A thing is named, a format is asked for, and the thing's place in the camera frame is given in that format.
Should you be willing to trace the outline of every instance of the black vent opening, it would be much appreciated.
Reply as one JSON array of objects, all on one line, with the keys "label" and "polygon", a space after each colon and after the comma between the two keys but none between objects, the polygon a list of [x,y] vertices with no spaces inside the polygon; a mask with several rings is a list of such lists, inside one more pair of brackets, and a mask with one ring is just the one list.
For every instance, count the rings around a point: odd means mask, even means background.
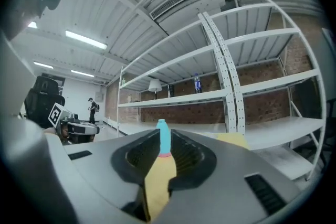
[{"label": "black vent opening", "polygon": [[69,158],[70,160],[74,160],[74,159],[80,159],[80,158],[83,158],[83,157],[86,157],[86,156],[89,156],[89,155],[92,155],[91,152],[89,151],[81,151],[81,152],[76,152],[76,153],[72,153],[72,154],[69,154]]},{"label": "black vent opening", "polygon": [[199,187],[217,165],[217,157],[210,148],[172,130],[171,153],[176,163],[176,177],[170,179],[168,190],[185,190]]},{"label": "black vent opening", "polygon": [[286,205],[284,200],[259,174],[245,177],[245,181],[250,186],[259,202],[270,216]]}]

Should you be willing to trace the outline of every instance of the white metal shelving unit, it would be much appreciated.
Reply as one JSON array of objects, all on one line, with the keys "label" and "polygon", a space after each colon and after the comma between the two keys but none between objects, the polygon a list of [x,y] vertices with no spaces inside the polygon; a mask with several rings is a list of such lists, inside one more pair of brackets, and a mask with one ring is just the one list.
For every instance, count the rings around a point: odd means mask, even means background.
[{"label": "white metal shelving unit", "polygon": [[[290,27],[267,30],[271,12],[276,10]],[[180,97],[120,104],[118,94],[117,129],[119,133],[119,108],[148,108],[156,106],[185,105],[223,101],[225,125],[228,132],[242,133],[251,150],[273,164],[291,179],[307,173],[309,179],[321,152],[325,129],[325,95],[320,69],[314,54],[293,20],[273,1],[234,8],[212,16],[199,14],[199,20],[169,35],[138,56],[120,73],[119,91],[130,89],[144,92],[152,78],[162,86],[200,77],[218,74],[221,90],[190,94]],[[292,37],[299,37],[305,45],[313,69],[287,76],[284,66],[286,56],[281,53]],[[241,86],[237,68],[268,61],[279,61],[283,77]],[[141,75],[121,85],[127,70]],[[321,99],[321,119],[303,118],[291,99],[290,87],[307,79],[316,78]],[[270,122],[245,126],[244,97],[264,94],[281,89],[288,90],[290,116]],[[321,130],[319,141],[313,132]],[[310,163],[286,143],[310,135],[317,147],[313,163]]]}]

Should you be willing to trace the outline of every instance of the blue bottle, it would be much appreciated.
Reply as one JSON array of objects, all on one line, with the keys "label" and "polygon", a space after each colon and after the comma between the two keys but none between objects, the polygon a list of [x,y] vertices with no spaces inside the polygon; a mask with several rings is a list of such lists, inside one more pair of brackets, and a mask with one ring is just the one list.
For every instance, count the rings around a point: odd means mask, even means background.
[{"label": "blue bottle", "polygon": [[201,87],[201,81],[199,80],[199,76],[196,73],[194,77],[194,84],[195,84],[195,93],[201,93],[202,87]]},{"label": "blue bottle", "polygon": [[159,157],[171,156],[171,134],[165,120],[159,120],[156,129],[160,129],[160,154]]}]

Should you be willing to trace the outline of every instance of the lampshade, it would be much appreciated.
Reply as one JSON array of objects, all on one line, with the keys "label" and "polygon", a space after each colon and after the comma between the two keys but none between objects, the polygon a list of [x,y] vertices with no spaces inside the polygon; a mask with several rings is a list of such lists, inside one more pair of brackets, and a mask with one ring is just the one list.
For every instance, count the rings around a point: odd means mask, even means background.
[{"label": "lampshade", "polygon": [[148,90],[150,92],[160,92],[160,91],[162,91],[160,81],[158,79],[152,79],[151,82],[149,83]]}]

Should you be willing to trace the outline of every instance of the fluorescent ceiling light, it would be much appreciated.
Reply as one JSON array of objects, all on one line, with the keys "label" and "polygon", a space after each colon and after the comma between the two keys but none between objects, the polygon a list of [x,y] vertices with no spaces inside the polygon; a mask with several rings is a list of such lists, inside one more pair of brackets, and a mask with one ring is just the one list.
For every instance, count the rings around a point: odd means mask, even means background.
[{"label": "fluorescent ceiling light", "polygon": [[37,66],[42,66],[42,67],[47,67],[47,68],[54,69],[52,66],[45,65],[44,63],[34,62],[34,64],[36,64]]},{"label": "fluorescent ceiling light", "polygon": [[74,71],[74,70],[72,70],[71,72],[94,78],[94,75],[90,75],[90,74],[86,74],[86,73],[82,73],[82,72],[78,72],[78,71]]},{"label": "fluorescent ceiling light", "polygon": [[71,37],[73,39],[76,39],[76,40],[79,40],[79,41],[91,44],[91,45],[96,46],[96,47],[98,47],[100,49],[103,49],[103,50],[105,50],[107,48],[106,44],[100,43],[100,42],[95,41],[95,40],[93,40],[91,38],[87,38],[87,37],[75,34],[75,33],[70,32],[70,31],[65,31],[65,35],[67,37]]},{"label": "fluorescent ceiling light", "polygon": [[31,22],[28,27],[37,28],[36,22]]}]

